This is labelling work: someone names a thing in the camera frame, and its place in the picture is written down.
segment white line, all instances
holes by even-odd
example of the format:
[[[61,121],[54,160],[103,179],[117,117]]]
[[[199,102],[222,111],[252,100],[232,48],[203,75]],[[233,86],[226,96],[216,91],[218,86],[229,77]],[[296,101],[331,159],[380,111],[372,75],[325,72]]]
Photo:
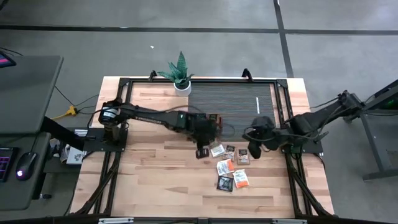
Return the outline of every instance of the white line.
[[[256,101],[257,101],[257,114],[260,114],[260,106],[259,106],[259,98],[256,97]]]

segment black desk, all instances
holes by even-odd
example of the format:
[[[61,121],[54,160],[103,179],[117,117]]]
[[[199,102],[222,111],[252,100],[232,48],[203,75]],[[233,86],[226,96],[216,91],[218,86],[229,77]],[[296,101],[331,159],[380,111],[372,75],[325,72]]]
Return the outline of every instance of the black desk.
[[[0,143],[9,141],[18,136],[9,136],[8,138],[1,137]],[[32,177],[26,181],[19,181],[16,179],[16,165],[17,161],[25,152],[29,152],[32,149],[36,135],[26,136],[18,141],[10,143],[9,146],[18,147],[18,154],[14,161],[10,173],[7,178],[7,182],[0,183],[0,210],[24,210],[30,205],[37,181],[39,176],[42,174],[44,159],[47,152],[47,146],[50,141],[49,133],[41,133],[37,135],[37,140],[33,151],[37,153],[36,161],[34,164],[34,172]]]
[[[0,68],[0,134],[37,133],[61,69],[59,56],[13,57]]]
[[[59,56],[12,59],[16,61],[16,66],[0,68],[0,144],[21,135],[29,135],[5,145],[18,147],[19,152],[7,181],[0,183],[0,210],[24,210],[32,197],[40,193],[51,129],[58,128],[57,134],[61,137],[71,135],[65,128],[45,117],[63,59]],[[18,181],[15,177],[17,162],[23,153],[32,149],[36,136],[38,139],[33,151],[38,156],[34,173],[29,180]]]

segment white pot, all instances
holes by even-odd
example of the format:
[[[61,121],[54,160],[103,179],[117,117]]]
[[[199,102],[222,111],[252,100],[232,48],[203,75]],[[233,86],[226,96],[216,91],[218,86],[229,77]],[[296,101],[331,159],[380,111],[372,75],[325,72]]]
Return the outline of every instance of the white pot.
[[[192,90],[191,89],[191,81],[189,81],[188,87],[186,87],[183,90],[180,90],[179,88],[177,88],[175,86],[175,83],[174,83],[174,88],[175,88],[175,94],[177,94],[177,96],[188,96],[191,93],[191,90]]]

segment snake plant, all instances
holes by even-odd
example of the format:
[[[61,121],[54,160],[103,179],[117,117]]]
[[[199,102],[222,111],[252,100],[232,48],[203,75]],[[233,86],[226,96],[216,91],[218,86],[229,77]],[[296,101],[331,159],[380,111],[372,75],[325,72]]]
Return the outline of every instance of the snake plant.
[[[187,63],[185,61],[184,54],[180,52],[178,57],[177,66],[172,62],[169,62],[170,72],[157,72],[159,75],[169,79],[175,83],[178,89],[185,89],[189,86],[189,81],[194,74],[187,75]]]

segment computer mouse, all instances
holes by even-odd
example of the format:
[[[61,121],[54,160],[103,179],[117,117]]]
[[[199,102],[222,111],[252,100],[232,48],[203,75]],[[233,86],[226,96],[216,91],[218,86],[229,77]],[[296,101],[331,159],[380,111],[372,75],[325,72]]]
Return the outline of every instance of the computer mouse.
[[[33,174],[37,153],[26,152],[19,158],[16,167],[17,180],[29,180]]]

